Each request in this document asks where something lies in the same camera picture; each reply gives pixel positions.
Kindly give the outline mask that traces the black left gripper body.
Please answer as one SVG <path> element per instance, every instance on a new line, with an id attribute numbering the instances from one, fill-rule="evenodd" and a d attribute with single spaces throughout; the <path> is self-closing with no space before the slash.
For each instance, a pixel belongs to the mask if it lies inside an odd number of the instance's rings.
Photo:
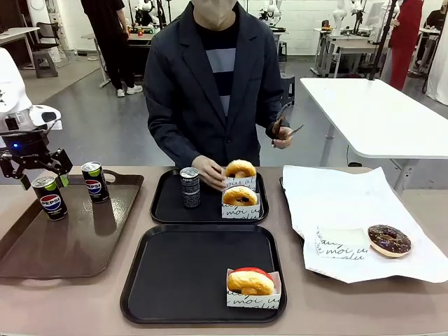
<path id="1" fill-rule="evenodd" d="M 1 139 L 4 142 L 2 151 L 10 154 L 12 158 L 47 160 L 50 157 L 47 134 L 48 131 L 44 129 L 2 132 Z"/>

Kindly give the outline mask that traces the person's right hand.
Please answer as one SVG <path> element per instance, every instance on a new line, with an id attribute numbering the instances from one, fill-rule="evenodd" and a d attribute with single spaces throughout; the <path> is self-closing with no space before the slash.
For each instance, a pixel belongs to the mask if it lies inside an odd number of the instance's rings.
<path id="1" fill-rule="evenodd" d="M 223 168 L 214 160 L 199 155 L 192 161 L 191 166 L 199 172 L 199 177 L 209 187 L 218 191 L 226 189 L 226 176 Z"/>

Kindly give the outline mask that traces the person's left hand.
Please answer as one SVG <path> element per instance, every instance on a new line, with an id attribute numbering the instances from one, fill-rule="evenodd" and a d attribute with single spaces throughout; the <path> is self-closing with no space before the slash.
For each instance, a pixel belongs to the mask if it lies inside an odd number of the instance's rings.
<path id="1" fill-rule="evenodd" d="M 286 149 L 291 145 L 293 130 L 289 127 L 281 126 L 272 140 L 272 147 L 280 150 Z"/>

